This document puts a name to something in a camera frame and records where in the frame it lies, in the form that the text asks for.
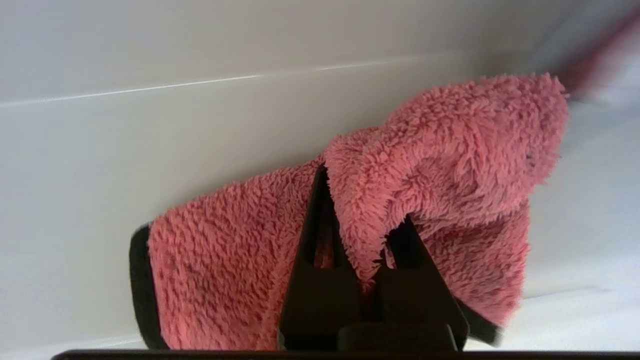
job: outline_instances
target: towel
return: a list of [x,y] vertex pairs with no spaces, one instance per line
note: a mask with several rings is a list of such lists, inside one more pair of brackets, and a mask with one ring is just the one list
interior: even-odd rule
[[314,174],[322,163],[363,294],[385,235],[409,215],[451,293],[505,326],[522,296],[528,196],[558,159],[556,78],[435,88],[316,159],[229,184],[157,217],[148,251],[172,349],[274,350]]

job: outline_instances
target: pink microfiber towel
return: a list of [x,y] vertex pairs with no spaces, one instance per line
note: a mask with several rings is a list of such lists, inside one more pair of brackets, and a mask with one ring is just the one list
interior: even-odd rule
[[522,294],[528,196],[552,171],[568,109],[549,75],[423,92],[317,159],[234,183],[155,219],[148,241],[173,349],[273,350],[316,169],[362,291],[410,215],[451,293],[505,325]]

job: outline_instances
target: white wall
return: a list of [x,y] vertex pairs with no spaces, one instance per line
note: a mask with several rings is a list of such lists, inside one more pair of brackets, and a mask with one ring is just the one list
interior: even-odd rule
[[[138,341],[135,228],[307,160],[423,88],[510,68],[576,3],[0,0],[0,358]],[[576,225],[541,233],[555,219],[536,204],[544,268]]]

